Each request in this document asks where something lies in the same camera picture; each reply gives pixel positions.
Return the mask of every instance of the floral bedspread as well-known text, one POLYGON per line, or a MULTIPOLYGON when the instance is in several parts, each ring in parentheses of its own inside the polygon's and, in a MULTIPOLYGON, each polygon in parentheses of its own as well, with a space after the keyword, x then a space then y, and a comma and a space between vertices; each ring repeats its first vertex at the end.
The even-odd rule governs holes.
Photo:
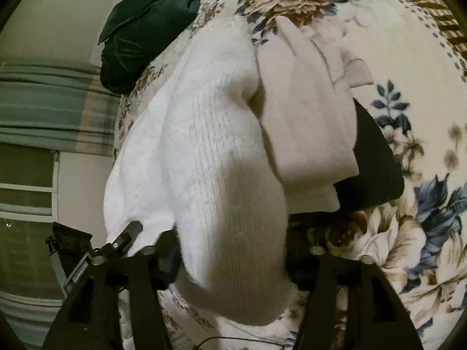
MULTIPOLYGON (((116 151, 133 122, 171 75, 191 37, 214 17, 245 16, 253 42, 275 34, 278 15, 307 36, 343 46, 370 68, 375 84, 354 97, 381 127, 405 175, 400 199, 310 228, 310 246, 334 255, 371 255, 416 326, 424 348, 437 349, 467 306, 467 39, 442 0, 202 0, 197 19, 156 58, 121 99, 116 151)), ((251 328, 190 307, 174 289, 159 294, 175 348, 232 328, 237 337, 293 345, 305 293, 271 325, 251 328)), ((334 349, 342 346, 346 290, 339 292, 334 349)), ((252 349, 219 341, 205 348, 252 349)))

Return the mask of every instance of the black fabric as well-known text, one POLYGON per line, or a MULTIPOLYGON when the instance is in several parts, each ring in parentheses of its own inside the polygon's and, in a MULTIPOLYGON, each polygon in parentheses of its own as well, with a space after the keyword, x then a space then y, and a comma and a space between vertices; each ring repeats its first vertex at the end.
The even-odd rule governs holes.
POLYGON ((404 190, 400 163, 394 161, 370 113, 353 100, 357 113, 355 154, 359 174, 336 183, 341 211, 362 210, 399 198, 404 190))
POLYGON ((105 41, 100 80, 108 90, 131 92, 145 67, 196 18, 200 0, 123 0, 99 37, 105 41))

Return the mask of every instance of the dark green cushion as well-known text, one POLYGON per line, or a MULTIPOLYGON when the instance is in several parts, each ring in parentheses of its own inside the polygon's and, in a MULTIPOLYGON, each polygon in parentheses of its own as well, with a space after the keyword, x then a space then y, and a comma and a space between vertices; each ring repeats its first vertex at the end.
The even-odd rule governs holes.
POLYGON ((196 18, 199 0, 123 0, 99 37, 104 42, 100 79, 114 93, 128 93, 145 67, 196 18))

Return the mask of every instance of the striped curtain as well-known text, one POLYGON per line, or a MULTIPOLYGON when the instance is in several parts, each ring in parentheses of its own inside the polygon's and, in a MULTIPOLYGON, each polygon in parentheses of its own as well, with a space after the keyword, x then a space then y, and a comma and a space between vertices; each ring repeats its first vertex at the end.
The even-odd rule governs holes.
POLYGON ((91 65, 0 63, 0 142, 111 156, 120 97, 91 65))

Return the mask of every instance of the window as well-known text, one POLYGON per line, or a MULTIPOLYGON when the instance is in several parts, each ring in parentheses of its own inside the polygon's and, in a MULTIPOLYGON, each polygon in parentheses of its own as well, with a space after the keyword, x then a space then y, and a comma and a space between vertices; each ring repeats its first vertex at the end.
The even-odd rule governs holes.
POLYGON ((62 299, 45 239, 58 221, 58 153, 0 143, 0 293, 62 299))

